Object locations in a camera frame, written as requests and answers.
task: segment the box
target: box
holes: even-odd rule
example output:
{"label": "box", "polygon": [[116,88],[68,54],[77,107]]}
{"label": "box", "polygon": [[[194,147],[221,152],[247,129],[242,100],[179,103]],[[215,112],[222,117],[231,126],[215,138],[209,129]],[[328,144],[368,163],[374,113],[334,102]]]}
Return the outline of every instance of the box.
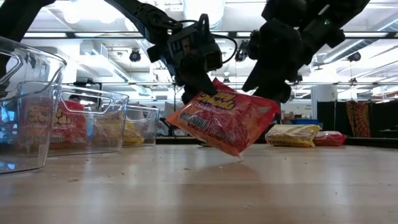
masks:
{"label": "box", "polygon": [[2,37],[0,49],[0,174],[38,169],[49,151],[67,63]]}
{"label": "box", "polygon": [[153,146],[159,122],[159,109],[128,106],[123,146]]}
{"label": "box", "polygon": [[49,156],[118,152],[129,97],[63,85]]}

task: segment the ceiling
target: ceiling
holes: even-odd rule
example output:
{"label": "ceiling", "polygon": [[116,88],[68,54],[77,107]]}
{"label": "ceiling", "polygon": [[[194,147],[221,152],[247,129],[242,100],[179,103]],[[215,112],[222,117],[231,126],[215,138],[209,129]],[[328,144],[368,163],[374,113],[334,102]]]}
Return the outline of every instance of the ceiling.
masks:
{"label": "ceiling", "polygon": [[[126,19],[118,11],[114,10],[110,5],[100,0],[84,0],[92,5],[87,7],[73,8],[70,1],[56,1],[54,4],[43,8],[36,20],[29,29],[29,32],[126,32],[132,31],[126,25]],[[205,0],[190,0],[192,4]],[[215,15],[215,9],[207,5],[203,12],[209,15]],[[141,1],[148,2],[163,9],[170,17],[176,20],[184,18],[183,6],[180,0],[150,0]],[[218,32],[250,32],[258,29],[265,22],[261,17],[265,1],[258,0],[225,0],[225,7],[221,26]],[[73,16],[79,15],[80,20],[77,21]],[[396,22],[396,26],[389,26],[388,23]],[[345,32],[396,32],[398,29],[398,0],[372,0],[366,9],[352,21],[344,26]],[[377,35],[377,33],[357,33],[355,35]],[[52,42],[51,40],[31,40],[30,45],[53,45],[56,47],[60,41]],[[108,49],[108,57],[117,66],[128,73],[131,80],[139,80],[141,82],[154,82],[154,70],[160,67],[159,64],[150,64],[149,59],[135,39],[93,39],[90,40],[94,45],[103,44]],[[234,44],[229,40],[217,40],[221,51],[225,57],[229,57],[233,53]],[[398,74],[398,41],[397,39],[382,40],[360,40],[348,39],[334,49],[324,46],[313,59],[313,64],[300,69],[305,82],[348,82],[352,77],[356,77],[359,82],[376,82],[388,78],[389,82],[395,81]],[[141,61],[131,62],[129,55],[131,49],[140,49]],[[362,56],[358,62],[349,62],[343,57],[346,52],[359,52]],[[231,82],[244,82],[250,74],[255,61],[245,60],[244,62],[235,62],[234,60],[224,64],[223,68],[212,72],[213,77],[223,78],[228,74]],[[84,72],[79,72],[78,77],[89,77],[90,68]],[[91,72],[91,77],[102,82],[121,82],[115,78],[105,78],[109,75],[101,75],[101,72]],[[364,93],[368,93],[368,89],[373,86],[363,86]],[[307,94],[309,88],[298,88],[300,94]]]}

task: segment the wooden table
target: wooden table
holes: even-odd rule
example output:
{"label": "wooden table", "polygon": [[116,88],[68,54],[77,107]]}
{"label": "wooden table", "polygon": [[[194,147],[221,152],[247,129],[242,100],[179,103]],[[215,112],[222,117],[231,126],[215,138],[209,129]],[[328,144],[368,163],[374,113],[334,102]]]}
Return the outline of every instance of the wooden table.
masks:
{"label": "wooden table", "polygon": [[398,223],[398,153],[198,146],[50,158],[0,177],[1,224]]}

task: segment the table surface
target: table surface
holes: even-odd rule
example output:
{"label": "table surface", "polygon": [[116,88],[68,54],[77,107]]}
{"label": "table surface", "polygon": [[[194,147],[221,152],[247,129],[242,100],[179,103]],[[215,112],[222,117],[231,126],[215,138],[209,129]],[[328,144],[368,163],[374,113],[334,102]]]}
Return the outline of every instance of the table surface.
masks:
{"label": "table surface", "polygon": [[0,223],[398,223],[398,152],[169,145],[0,176]]}

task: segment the clear plastic container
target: clear plastic container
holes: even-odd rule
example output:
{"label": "clear plastic container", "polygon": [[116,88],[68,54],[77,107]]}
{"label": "clear plastic container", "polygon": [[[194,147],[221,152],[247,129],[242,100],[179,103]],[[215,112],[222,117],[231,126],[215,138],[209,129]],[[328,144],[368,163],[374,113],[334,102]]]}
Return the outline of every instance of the clear plastic container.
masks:
{"label": "clear plastic container", "polygon": [[0,37],[0,174],[45,165],[66,64]]}
{"label": "clear plastic container", "polygon": [[118,152],[129,97],[63,85],[49,156]]}
{"label": "clear plastic container", "polygon": [[159,109],[128,106],[123,146],[153,146],[159,122]]}

